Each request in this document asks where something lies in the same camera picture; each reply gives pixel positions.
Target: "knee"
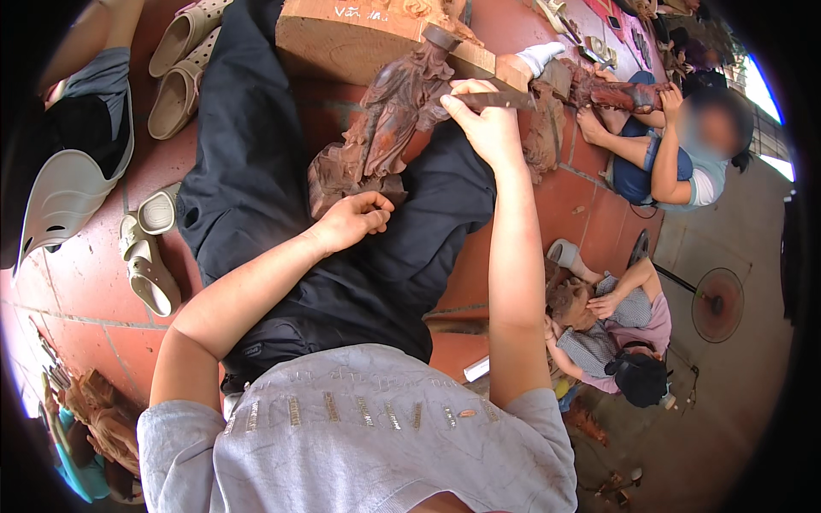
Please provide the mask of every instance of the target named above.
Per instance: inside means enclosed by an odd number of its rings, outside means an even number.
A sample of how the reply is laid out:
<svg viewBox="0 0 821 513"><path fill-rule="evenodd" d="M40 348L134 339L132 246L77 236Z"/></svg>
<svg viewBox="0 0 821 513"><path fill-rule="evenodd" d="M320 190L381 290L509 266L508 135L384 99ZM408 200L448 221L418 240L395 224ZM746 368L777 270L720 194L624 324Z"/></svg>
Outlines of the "knee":
<svg viewBox="0 0 821 513"><path fill-rule="evenodd" d="M633 74L633 76L630 77L628 82L631 82L632 84L655 84L656 77L653 76L653 73L650 73L649 71L641 70Z"/></svg>

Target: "wood carving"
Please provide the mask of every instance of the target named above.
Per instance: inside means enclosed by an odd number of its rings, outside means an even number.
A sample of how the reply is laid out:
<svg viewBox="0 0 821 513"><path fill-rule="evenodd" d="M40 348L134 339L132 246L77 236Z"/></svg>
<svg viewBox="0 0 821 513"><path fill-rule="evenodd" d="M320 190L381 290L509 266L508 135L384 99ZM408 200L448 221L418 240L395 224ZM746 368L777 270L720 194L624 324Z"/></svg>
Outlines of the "wood carving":
<svg viewBox="0 0 821 513"><path fill-rule="evenodd" d="M338 200L376 190L395 205L407 193L399 173L402 152L417 130L428 131L448 119L439 97L451 91L453 69L445 62L450 44L459 39L435 25L425 29L428 40L418 49L388 63L376 76L360 106L365 115L345 132L345 144L331 143L308 167L311 215L321 218ZM436 35L445 38L431 38Z"/></svg>
<svg viewBox="0 0 821 513"><path fill-rule="evenodd" d="M550 84L534 80L530 88L536 98L536 110L531 115L530 129L521 147L530 169L530 179L538 184L544 173L559 165L566 118L564 106L553 97Z"/></svg>
<svg viewBox="0 0 821 513"><path fill-rule="evenodd" d="M585 332L593 327L596 314L587 308L587 301L595 297L593 287L577 277L565 280L548 298L550 317L562 328Z"/></svg>
<svg viewBox="0 0 821 513"><path fill-rule="evenodd" d="M570 409L562 414L562 421L566 425L573 426L588 437L601 442L607 447L610 444L608 434L599 426L593 414L581 404L580 398L575 397L570 403Z"/></svg>
<svg viewBox="0 0 821 513"><path fill-rule="evenodd" d="M115 408L103 407L107 390L97 391L86 395L88 373L84 375L80 384L71 378L68 390L57 393L58 399L81 423L88 426L91 436L87 437L94 450L111 462L116 461L134 476L140 477L140 458L137 451L136 424L123 416Z"/></svg>
<svg viewBox="0 0 821 513"><path fill-rule="evenodd" d="M573 107L615 108L634 114L647 114L662 110L659 91L669 91L670 84L633 84L631 82L607 82L597 77L592 71L567 60L562 62L572 73L570 94L567 103Z"/></svg>

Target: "wooden sculpture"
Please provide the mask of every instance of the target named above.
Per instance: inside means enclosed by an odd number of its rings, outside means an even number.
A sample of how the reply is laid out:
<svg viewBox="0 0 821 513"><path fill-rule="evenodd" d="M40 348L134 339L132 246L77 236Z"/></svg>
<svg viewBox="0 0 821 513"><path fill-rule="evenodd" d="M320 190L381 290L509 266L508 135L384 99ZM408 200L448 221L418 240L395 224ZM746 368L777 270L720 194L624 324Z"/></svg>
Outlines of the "wooden sculpture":
<svg viewBox="0 0 821 513"><path fill-rule="evenodd" d="M490 80L499 90L527 91L525 74L498 61L461 21L466 0L286 0L276 42L289 77L369 85L385 62L423 43L428 24L464 43L447 61L454 78Z"/></svg>
<svg viewBox="0 0 821 513"><path fill-rule="evenodd" d="M659 91L669 91L670 84L634 84L631 82L607 82L592 71L562 59L572 74L570 93L566 102L573 107L615 108L634 114L647 114L662 110Z"/></svg>
<svg viewBox="0 0 821 513"><path fill-rule="evenodd" d="M530 128L521 147L530 169L530 180L539 184L542 175L559 164L566 118L564 106L553 97L550 84L534 80L530 88L536 98L536 110L530 117Z"/></svg>
<svg viewBox="0 0 821 513"><path fill-rule="evenodd" d="M311 215L321 218L338 200L377 190L395 205L407 193L399 177L402 152L417 130L448 118L439 97L449 93L453 69L445 63L460 40L428 25L424 44L388 63L376 76L360 106L365 115L345 132L345 144L331 143L308 167Z"/></svg>
<svg viewBox="0 0 821 513"><path fill-rule="evenodd" d="M139 478L140 458L135 423L116 408L99 404L101 399L104 400L111 394L107 390L97 390L95 394L89 394L86 386L89 380L86 376L87 374L80 382L71 378L69 389L57 393L59 401L75 419L88 426L91 436L87 439L98 454L111 462L116 461Z"/></svg>

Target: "carved wooden figure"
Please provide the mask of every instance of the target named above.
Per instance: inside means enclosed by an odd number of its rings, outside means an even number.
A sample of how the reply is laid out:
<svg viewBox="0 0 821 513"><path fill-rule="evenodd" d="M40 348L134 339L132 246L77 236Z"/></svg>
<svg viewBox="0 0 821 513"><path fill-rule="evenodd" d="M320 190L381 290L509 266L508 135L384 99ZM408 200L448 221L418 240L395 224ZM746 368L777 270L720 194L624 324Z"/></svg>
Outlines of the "carved wooden figure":
<svg viewBox="0 0 821 513"><path fill-rule="evenodd" d="M662 100L658 92L671 89L670 84L666 82L652 85L607 82L584 67L564 59L562 62L570 69L573 76L567 103L577 108L591 104L594 107L647 114L662 110Z"/></svg>
<svg viewBox="0 0 821 513"><path fill-rule="evenodd" d="M376 76L360 106L365 115L345 132L345 144L331 143L308 167L311 215L321 218L338 200L377 190L394 204L407 193L398 173L402 152L417 130L427 131L448 118L439 97L449 93L453 69L445 59L460 40L428 25L424 44L388 63Z"/></svg>

